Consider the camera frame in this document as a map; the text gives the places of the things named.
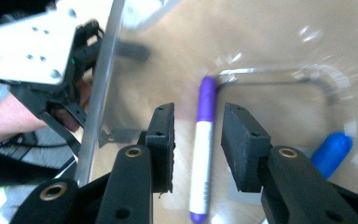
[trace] person's arm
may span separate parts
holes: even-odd
[[[16,97],[8,94],[0,101],[0,142],[18,133],[28,133],[46,127]]]

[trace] metal bar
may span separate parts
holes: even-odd
[[[115,0],[107,23],[107,30],[103,37],[100,54],[94,74],[93,88],[89,99],[89,115],[86,122],[82,146],[79,153],[75,180],[79,187],[90,182],[90,170],[93,163],[94,148],[101,132],[103,109],[106,101],[106,92],[111,80],[113,64],[115,60],[115,49],[119,27],[121,24],[121,13],[124,0]]]

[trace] bracket hole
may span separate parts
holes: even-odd
[[[126,156],[128,157],[139,157],[142,155],[142,150],[140,148],[131,148],[126,151]]]
[[[131,216],[131,210],[128,208],[120,208],[116,211],[117,219],[125,219]]]
[[[48,186],[40,192],[40,199],[42,201],[52,201],[60,198],[68,189],[66,183],[59,182]]]
[[[297,153],[290,148],[281,148],[281,149],[279,149],[279,153],[282,156],[287,157],[287,158],[297,157]]]
[[[326,210],[326,215],[335,222],[342,222],[344,218],[334,210]]]

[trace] screw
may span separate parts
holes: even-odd
[[[69,15],[70,17],[76,18],[76,13],[75,13],[75,11],[74,11],[72,8],[69,8],[69,10],[68,10],[68,15]]]
[[[61,77],[61,74],[60,74],[59,71],[57,71],[57,70],[54,69],[54,70],[51,71],[50,76],[51,76],[52,78],[59,78],[59,77]]]

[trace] blue object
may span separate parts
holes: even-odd
[[[206,220],[207,216],[207,214],[196,214],[190,212],[190,218],[194,224],[202,224]]]
[[[202,79],[200,85],[199,107],[197,122],[214,122],[214,107],[216,104],[216,82],[211,76]]]
[[[330,133],[310,161],[327,179],[351,151],[352,145],[352,139],[345,133]]]

